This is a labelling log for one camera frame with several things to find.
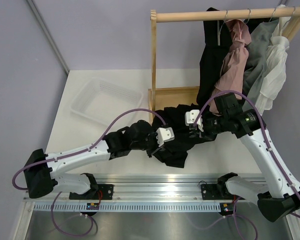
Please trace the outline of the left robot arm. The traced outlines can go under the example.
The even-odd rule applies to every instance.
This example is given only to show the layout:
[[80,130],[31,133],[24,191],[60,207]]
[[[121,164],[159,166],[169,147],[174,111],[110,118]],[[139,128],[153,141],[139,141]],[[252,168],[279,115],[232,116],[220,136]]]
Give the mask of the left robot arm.
[[44,153],[37,149],[32,152],[23,170],[28,196],[38,199],[52,192],[63,192],[93,199],[99,190],[94,175],[77,175],[71,173],[72,170],[122,158],[131,151],[145,151],[151,157],[174,138],[172,128],[164,126],[154,130],[148,122],[139,120],[106,134],[97,144],[59,153]]

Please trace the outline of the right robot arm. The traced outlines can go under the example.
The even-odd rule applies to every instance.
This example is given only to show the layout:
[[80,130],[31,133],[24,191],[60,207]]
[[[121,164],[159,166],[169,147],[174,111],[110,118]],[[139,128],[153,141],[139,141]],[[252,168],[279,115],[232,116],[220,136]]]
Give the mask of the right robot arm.
[[234,134],[250,152],[266,182],[265,186],[258,185],[231,172],[218,178],[218,195],[237,196],[255,204],[272,223],[294,214],[300,209],[300,182],[284,163],[252,101],[238,91],[225,90],[207,102],[215,103],[218,115],[205,120],[203,110],[191,110],[185,113],[185,125],[201,137]]

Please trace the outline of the black pleated skirt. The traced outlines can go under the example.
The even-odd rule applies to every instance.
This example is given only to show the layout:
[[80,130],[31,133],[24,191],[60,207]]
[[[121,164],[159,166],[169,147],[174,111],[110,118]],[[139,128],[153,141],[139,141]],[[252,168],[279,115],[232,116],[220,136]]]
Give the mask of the black pleated skirt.
[[168,167],[184,168],[190,149],[197,144],[212,142],[217,138],[215,134],[199,136],[185,124],[186,112],[199,109],[200,107],[195,104],[179,104],[177,107],[165,107],[156,111],[174,133],[174,140],[165,143],[164,148],[153,155],[157,160]]

